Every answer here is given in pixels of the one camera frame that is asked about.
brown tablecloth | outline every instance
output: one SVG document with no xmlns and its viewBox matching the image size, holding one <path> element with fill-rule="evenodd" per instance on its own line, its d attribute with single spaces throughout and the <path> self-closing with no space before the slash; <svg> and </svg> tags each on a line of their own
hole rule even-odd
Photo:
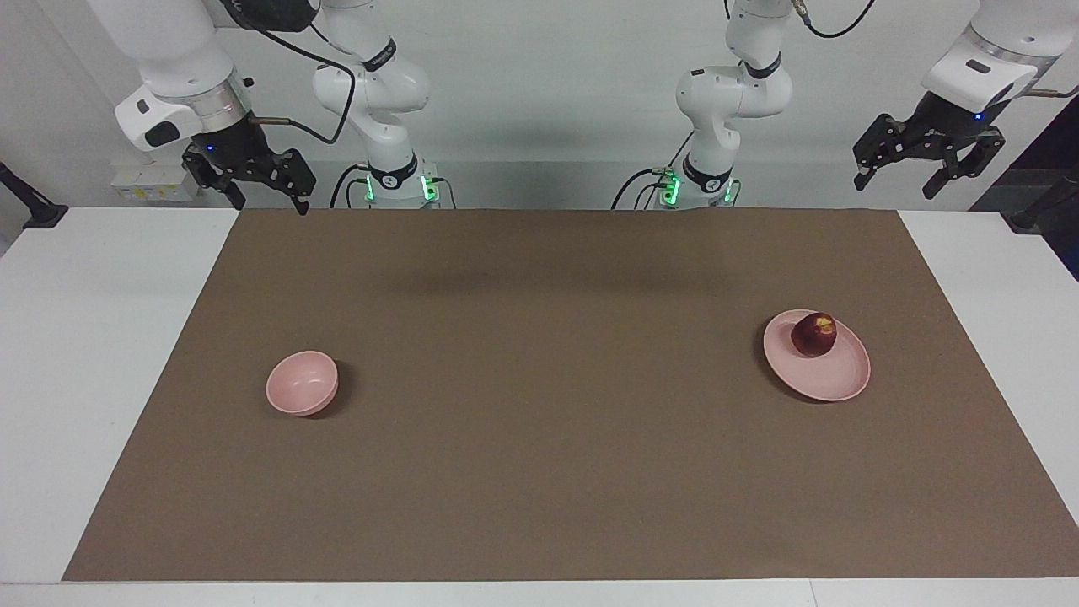
<svg viewBox="0 0 1079 607">
<path fill-rule="evenodd" d="M 791 308 L 860 335 L 861 397 L 774 377 Z M 296 419 L 305 349 L 342 388 Z M 894 212 L 249 210 L 66 579 L 1077 575 Z"/>
</svg>

red apple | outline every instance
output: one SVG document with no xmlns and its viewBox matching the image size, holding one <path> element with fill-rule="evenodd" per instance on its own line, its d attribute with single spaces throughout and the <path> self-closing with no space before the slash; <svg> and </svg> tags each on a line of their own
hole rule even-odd
<svg viewBox="0 0 1079 607">
<path fill-rule="evenodd" d="M 815 313 L 794 326 L 791 342 L 798 353 L 816 359 L 832 351 L 836 334 L 835 319 L 824 313 Z"/>
</svg>

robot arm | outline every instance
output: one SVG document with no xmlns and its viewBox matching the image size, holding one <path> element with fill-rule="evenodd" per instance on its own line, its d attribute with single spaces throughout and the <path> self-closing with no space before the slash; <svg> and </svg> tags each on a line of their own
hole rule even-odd
<svg viewBox="0 0 1079 607">
<path fill-rule="evenodd" d="M 242 208 L 245 197 L 234 180 L 261 182 L 306 211 L 300 198 L 314 189 L 314 175 L 298 150 L 277 154 L 270 149 L 200 0 L 87 1 L 142 75 L 144 85 L 115 110 L 135 147 L 149 151 L 190 137 L 183 164 L 200 185 L 223 192 Z M 313 18 L 313 9 L 299 1 Z M 245 2 L 231 4 L 243 10 Z"/>
<path fill-rule="evenodd" d="M 426 73 L 397 54 L 374 0 L 324 0 L 323 12 L 330 44 L 350 55 L 355 66 L 357 89 L 347 119 L 367 148 L 368 202 L 381 207 L 426 205 L 437 196 L 429 185 L 434 167 L 415 153 L 408 129 L 394 115 L 427 105 Z M 315 95 L 340 115 L 351 82 L 342 70 L 320 67 L 314 77 Z"/>
<path fill-rule="evenodd" d="M 741 63 L 682 77 L 678 104 L 693 122 L 693 144 L 678 169 L 679 195 L 664 196 L 660 208 L 714 204 L 741 143 L 729 120 L 776 115 L 787 108 L 793 86 L 780 46 L 791 12 L 790 0 L 736 0 L 726 41 Z"/>
<path fill-rule="evenodd" d="M 993 121 L 1030 92 L 1077 30 L 1079 0 L 982 0 L 923 80 L 928 92 L 914 114 L 903 122 L 879 115 L 855 144 L 856 187 L 863 190 L 878 168 L 907 157 L 942 161 L 923 188 L 927 198 L 953 179 L 981 175 L 1005 144 Z"/>
</svg>

